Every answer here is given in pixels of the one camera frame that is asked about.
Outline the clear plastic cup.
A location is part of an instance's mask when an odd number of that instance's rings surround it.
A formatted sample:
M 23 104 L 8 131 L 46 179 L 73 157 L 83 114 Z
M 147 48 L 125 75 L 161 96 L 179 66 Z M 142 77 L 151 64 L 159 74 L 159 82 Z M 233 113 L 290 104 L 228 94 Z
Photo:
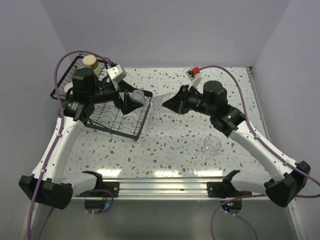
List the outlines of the clear plastic cup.
M 151 109 L 155 112 L 166 113 L 170 112 L 169 109 L 163 107 L 163 103 L 174 97 L 176 94 L 174 92 L 157 95 L 151 99 Z
M 214 135 L 209 135 L 203 140 L 200 157 L 206 159 L 218 154 L 222 148 L 221 140 Z
M 146 97 L 145 97 L 144 91 L 141 89 L 135 89 L 131 93 L 131 98 L 140 102 L 143 105 L 145 105 L 145 103 L 146 103 Z

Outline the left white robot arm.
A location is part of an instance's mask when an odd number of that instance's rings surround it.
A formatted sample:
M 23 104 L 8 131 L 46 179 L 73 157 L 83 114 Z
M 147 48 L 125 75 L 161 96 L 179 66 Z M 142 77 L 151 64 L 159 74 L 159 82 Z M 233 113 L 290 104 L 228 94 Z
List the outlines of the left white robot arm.
M 63 173 L 72 148 L 95 110 L 95 105 L 113 102 L 126 115 L 143 106 L 130 93 L 134 87 L 124 83 L 127 73 L 120 65 L 106 70 L 100 81 L 90 67 L 79 67 L 72 76 L 52 138 L 31 175 L 21 176 L 18 185 L 32 203 L 63 210 L 72 197 L 89 192 L 103 193 L 102 175 L 83 171 L 79 177 L 63 181 Z

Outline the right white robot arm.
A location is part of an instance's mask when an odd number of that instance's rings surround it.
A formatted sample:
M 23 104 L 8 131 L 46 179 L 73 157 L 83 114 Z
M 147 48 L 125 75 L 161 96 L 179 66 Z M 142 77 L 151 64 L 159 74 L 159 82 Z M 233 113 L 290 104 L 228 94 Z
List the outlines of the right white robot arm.
M 202 93 L 193 86 L 182 85 L 162 106 L 180 115 L 194 111 L 209 116 L 216 130 L 240 144 L 270 175 L 270 180 L 261 182 L 233 170 L 222 180 L 221 198 L 252 192 L 266 195 L 277 206 L 286 207 L 306 185 L 310 165 L 305 161 L 296 162 L 256 129 L 250 129 L 245 115 L 228 103 L 227 90 L 219 81 L 207 81 Z

